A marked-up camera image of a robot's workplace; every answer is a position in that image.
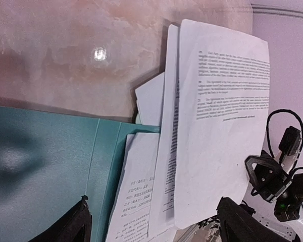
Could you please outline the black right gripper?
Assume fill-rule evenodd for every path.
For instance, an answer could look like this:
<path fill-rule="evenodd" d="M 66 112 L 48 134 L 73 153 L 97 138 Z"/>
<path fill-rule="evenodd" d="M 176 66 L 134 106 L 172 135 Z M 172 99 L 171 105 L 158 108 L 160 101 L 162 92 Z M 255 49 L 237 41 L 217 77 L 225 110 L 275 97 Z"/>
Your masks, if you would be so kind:
<path fill-rule="evenodd" d="M 295 168 L 289 175 L 291 185 L 284 191 L 284 170 L 274 159 L 250 155 L 245 168 L 252 185 L 250 194 L 260 195 L 266 202 L 276 200 L 274 215 L 280 222 L 298 220 L 303 204 L 303 167 Z"/>

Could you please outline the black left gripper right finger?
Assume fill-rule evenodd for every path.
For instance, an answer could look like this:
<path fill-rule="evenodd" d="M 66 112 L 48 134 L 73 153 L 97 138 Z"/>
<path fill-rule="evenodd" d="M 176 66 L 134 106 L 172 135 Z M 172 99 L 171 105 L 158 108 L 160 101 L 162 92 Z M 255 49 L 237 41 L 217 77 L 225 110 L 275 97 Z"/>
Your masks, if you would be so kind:
<path fill-rule="evenodd" d="M 217 215 L 220 220 L 221 241 L 288 241 L 287 238 L 260 224 L 228 197 L 221 198 Z"/>

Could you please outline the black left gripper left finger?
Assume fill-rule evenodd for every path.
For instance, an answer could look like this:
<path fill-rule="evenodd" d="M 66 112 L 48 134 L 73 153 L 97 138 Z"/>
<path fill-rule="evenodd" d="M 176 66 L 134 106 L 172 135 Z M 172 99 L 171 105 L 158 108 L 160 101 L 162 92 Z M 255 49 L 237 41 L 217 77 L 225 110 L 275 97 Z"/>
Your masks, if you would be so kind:
<path fill-rule="evenodd" d="M 51 227 L 29 242 L 90 242 L 92 215 L 89 211 L 87 200 L 88 196 L 82 196 L 81 200 Z"/>

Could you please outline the paper sheets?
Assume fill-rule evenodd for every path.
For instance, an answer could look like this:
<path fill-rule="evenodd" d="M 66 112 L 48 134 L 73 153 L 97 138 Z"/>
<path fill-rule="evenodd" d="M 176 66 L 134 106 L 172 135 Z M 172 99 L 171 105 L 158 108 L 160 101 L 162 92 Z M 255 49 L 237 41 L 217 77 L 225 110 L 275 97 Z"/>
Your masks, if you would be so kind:
<path fill-rule="evenodd" d="M 148 231 L 153 197 L 158 133 L 128 135 L 106 241 L 173 241 L 176 231 Z"/>

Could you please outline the dark teal folder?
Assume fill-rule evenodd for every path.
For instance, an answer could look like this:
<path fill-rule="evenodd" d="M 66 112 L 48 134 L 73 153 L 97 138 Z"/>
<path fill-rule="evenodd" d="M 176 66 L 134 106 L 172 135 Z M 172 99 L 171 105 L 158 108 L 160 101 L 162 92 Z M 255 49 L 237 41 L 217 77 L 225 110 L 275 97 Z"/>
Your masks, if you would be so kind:
<path fill-rule="evenodd" d="M 144 126 L 0 106 L 0 241 L 29 241 L 88 197 L 106 239 L 129 135 Z"/>

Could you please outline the printed paper sheet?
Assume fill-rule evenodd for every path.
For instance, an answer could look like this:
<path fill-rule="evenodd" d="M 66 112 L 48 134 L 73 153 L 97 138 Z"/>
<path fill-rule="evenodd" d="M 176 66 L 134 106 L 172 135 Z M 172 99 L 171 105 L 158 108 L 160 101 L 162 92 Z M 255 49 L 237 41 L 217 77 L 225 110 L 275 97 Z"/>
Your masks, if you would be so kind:
<path fill-rule="evenodd" d="M 268 43 L 229 28 L 184 19 L 163 108 L 148 233 L 185 229 L 240 203 L 244 161 L 258 155 L 270 94 Z"/>
<path fill-rule="evenodd" d="M 164 79 L 163 72 L 135 89 L 136 104 L 142 125 L 161 125 Z"/>

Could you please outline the light green clipboard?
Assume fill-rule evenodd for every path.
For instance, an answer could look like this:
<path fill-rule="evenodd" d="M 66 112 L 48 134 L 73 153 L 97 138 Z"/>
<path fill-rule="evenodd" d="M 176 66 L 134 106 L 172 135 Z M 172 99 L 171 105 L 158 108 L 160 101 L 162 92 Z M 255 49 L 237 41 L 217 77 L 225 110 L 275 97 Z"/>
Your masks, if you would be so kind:
<path fill-rule="evenodd" d="M 140 115 L 137 114 L 136 118 L 135 118 L 135 123 L 136 124 L 141 124 L 141 119 L 140 119 Z"/>

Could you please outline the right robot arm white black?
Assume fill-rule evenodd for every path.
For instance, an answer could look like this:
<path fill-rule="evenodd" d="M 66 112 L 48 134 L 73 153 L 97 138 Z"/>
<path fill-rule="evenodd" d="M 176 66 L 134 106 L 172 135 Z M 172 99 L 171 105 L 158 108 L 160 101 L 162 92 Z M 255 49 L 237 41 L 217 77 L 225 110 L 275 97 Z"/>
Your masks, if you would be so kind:
<path fill-rule="evenodd" d="M 274 204 L 273 215 L 279 225 L 270 225 L 260 217 L 258 221 L 284 238 L 303 241 L 303 166 L 295 166 L 296 158 L 296 154 L 284 153 L 275 158 L 249 156 L 245 168 L 254 189 L 252 196 Z"/>

